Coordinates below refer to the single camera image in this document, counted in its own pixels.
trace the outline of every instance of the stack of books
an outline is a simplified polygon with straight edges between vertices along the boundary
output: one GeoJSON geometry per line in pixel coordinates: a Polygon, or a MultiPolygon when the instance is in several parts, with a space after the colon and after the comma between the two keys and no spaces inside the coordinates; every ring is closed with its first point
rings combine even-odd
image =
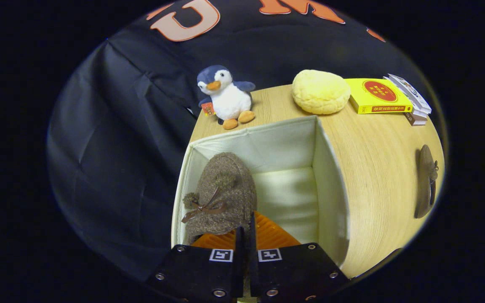
{"type": "Polygon", "coordinates": [[[351,101],[358,114],[410,113],[409,98],[388,79],[345,79],[351,88],[351,101]]]}
{"type": "Polygon", "coordinates": [[[385,76],[383,79],[391,81],[412,103],[413,111],[404,113],[409,123],[412,126],[425,125],[428,121],[428,115],[432,113],[432,108],[429,107],[429,104],[419,92],[402,77],[389,74],[388,77],[385,76]]]}

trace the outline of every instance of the black fabric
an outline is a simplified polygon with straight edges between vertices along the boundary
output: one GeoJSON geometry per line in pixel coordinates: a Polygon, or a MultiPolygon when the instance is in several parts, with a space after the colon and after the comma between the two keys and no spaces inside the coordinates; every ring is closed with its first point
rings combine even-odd
{"type": "Polygon", "coordinates": [[[290,84],[302,69],[392,73],[438,106],[402,52],[339,11],[346,24],[294,9],[264,15],[260,1],[210,0],[221,19],[207,33],[172,42],[150,29],[169,12],[183,26],[199,22],[181,8],[187,2],[150,20],[144,15],[103,42],[69,79],[48,130],[50,179],[65,217],[91,249],[142,281],[170,249],[179,169],[205,97],[196,86],[204,67],[224,65],[257,90],[290,84]]]}

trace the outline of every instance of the white fabric storage bin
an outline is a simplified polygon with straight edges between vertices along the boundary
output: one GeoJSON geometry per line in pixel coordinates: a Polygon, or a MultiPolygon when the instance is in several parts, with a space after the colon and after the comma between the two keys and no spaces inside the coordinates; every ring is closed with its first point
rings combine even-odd
{"type": "Polygon", "coordinates": [[[258,211],[302,244],[318,242],[341,267],[349,245],[349,206],[342,173],[317,116],[232,131],[188,145],[171,224],[171,245],[183,243],[187,210],[182,198],[196,190],[210,158],[240,157],[256,183],[258,211]]]}

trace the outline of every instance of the orange letter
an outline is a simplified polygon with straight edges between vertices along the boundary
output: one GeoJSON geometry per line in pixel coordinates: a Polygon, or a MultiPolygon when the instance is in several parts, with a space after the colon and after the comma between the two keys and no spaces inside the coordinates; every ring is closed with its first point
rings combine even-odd
{"type": "MultiPolygon", "coordinates": [[[[281,6],[277,0],[260,0],[263,7],[259,11],[265,15],[277,15],[281,13],[290,13],[291,10],[285,6],[281,6]]],[[[337,23],[345,24],[340,17],[338,17],[333,10],[326,7],[323,4],[319,4],[310,0],[281,0],[285,4],[294,8],[294,10],[300,12],[303,15],[308,13],[308,6],[312,6],[314,15],[321,19],[327,19],[337,23]]]]}
{"type": "Polygon", "coordinates": [[[166,6],[162,6],[161,8],[156,9],[156,10],[155,10],[155,11],[153,11],[152,13],[149,13],[149,14],[147,15],[147,20],[152,19],[152,17],[154,17],[154,16],[158,15],[158,13],[160,13],[160,12],[161,12],[161,11],[163,11],[163,10],[165,10],[166,8],[169,8],[170,6],[171,6],[171,4],[168,4],[168,5],[166,5],[166,6]]]}
{"type": "Polygon", "coordinates": [[[202,20],[193,27],[184,27],[175,19],[175,12],[170,12],[153,23],[151,29],[158,29],[168,40],[179,42],[208,32],[220,20],[220,12],[208,0],[193,0],[183,8],[193,8],[202,16],[202,20]]]}
{"type": "Polygon", "coordinates": [[[372,35],[372,36],[376,37],[377,39],[379,39],[379,40],[381,40],[381,41],[383,41],[383,42],[385,42],[385,39],[381,38],[381,36],[379,36],[379,35],[378,35],[378,34],[377,34],[375,31],[372,31],[371,29],[369,29],[369,28],[367,28],[367,27],[366,27],[366,31],[367,31],[367,32],[368,32],[370,35],[372,35]]]}

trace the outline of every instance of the wooden surface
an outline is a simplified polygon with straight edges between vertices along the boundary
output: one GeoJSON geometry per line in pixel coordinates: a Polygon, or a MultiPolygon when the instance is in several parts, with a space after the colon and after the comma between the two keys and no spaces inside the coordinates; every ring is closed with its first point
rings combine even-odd
{"type": "MultiPolygon", "coordinates": [[[[233,130],[304,115],[291,97],[291,85],[252,92],[256,118],[233,130]]],[[[416,152],[427,144],[439,162],[437,197],[445,174],[442,146],[433,123],[411,126],[401,113],[357,115],[348,102],[342,111],[321,115],[342,169],[350,210],[350,243],[342,271],[363,274],[407,244],[424,224],[414,218],[416,152]]],[[[230,132],[216,116],[201,111],[191,142],[230,132]]]]}

